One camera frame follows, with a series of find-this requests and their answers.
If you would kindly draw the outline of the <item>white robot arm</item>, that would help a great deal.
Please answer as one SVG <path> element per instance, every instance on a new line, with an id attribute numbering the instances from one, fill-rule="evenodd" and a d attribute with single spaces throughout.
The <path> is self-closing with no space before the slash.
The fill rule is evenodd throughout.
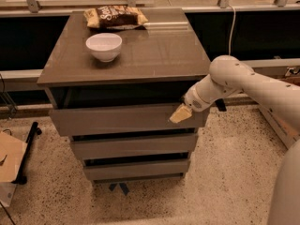
<path id="1" fill-rule="evenodd" d="M 177 124 L 215 101 L 243 92 L 270 113 L 300 130 L 300 87 L 273 79 L 230 55 L 215 58 L 208 74 L 184 94 L 170 120 Z M 287 151 L 279 168 L 267 225 L 300 225 L 300 140 Z"/>

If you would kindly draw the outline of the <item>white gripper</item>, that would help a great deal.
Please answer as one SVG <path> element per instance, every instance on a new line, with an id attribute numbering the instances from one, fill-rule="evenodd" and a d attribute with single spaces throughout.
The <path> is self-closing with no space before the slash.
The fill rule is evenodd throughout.
<path id="1" fill-rule="evenodd" d="M 175 124 L 189 119 L 192 116 L 192 111 L 199 113 L 211 106 L 210 103 L 205 102 L 198 96 L 194 87 L 191 87 L 185 93 L 184 102 L 186 105 L 181 104 L 170 117 L 170 120 Z"/>

